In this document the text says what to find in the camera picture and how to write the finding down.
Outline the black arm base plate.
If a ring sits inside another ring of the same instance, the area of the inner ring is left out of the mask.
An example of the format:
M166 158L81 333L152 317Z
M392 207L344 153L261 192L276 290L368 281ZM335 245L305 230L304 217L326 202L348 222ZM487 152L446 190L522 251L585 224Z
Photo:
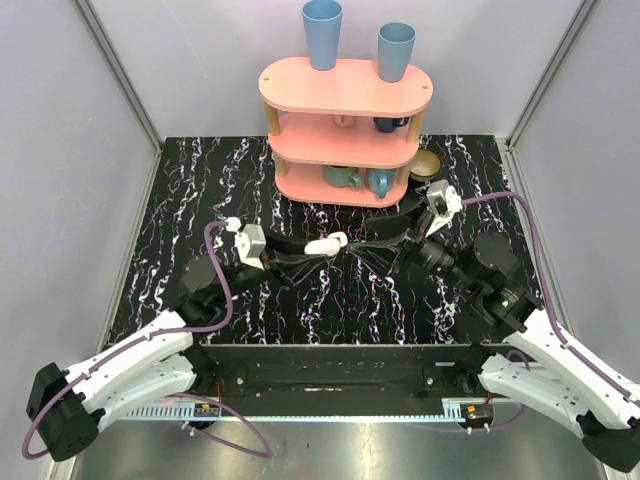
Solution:
M484 398L480 365L489 345L193 346L196 374L186 390L224 399L258 393L373 391L404 396Z

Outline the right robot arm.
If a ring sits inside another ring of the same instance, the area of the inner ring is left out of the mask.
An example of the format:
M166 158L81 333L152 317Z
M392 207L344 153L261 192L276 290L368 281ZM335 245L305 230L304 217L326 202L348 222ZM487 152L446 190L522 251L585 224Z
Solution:
M629 473L639 464L639 385L604 362L558 323L550 308L513 278L520 267L510 242L484 233L455 250L406 230L348 251L379 277L421 270L457 286L464 307L495 340L531 356L551 378L516 367L476 346L454 371L466 396L482 390L509 397L574 433L596 459Z

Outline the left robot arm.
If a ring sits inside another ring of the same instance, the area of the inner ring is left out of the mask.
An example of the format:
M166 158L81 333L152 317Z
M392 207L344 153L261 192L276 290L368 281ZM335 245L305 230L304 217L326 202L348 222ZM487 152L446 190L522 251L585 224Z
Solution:
M146 327L80 363L50 363L36 373L24 458L69 460L113 422L165 397L198 400L181 423L202 427L209 410L226 410L221 400L229 388L200 342L230 323L235 294L266 279L295 286L348 243L343 232L303 240L237 218L208 224L204 239L207 254L185 266L181 296Z

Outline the white oval pebble case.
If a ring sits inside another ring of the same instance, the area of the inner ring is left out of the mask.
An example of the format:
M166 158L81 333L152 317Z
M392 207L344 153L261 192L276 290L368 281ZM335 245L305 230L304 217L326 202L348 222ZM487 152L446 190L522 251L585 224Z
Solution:
M344 232L335 232L325 238L308 242L304 246L305 255L335 256L348 244L348 237Z

